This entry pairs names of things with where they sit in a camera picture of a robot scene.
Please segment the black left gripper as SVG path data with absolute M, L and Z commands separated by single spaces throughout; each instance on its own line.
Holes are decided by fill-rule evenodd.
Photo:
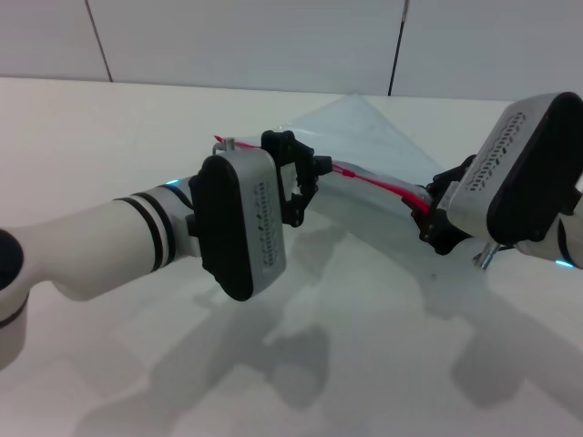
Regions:
M 311 147 L 298 141 L 291 131 L 261 134 L 261 149 L 272 158 L 280 196 L 281 220 L 283 224 L 298 228 L 304 221 L 304 213 L 318 191 L 319 178 L 332 172 L 332 158 L 317 155 Z M 293 165 L 299 194 L 285 197 L 282 169 Z

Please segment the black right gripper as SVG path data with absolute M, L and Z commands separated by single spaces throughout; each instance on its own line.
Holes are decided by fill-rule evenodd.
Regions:
M 470 239 L 471 236 L 455 227 L 447 218 L 439 202 L 454 182 L 460 182 L 475 159 L 470 155 L 459 166 L 437 174 L 425 187 L 430 197 L 427 205 L 423 201 L 402 198 L 402 202 L 411 210 L 411 218 L 419 228 L 419 239 L 429 244 L 438 255 L 449 254 L 457 244 Z

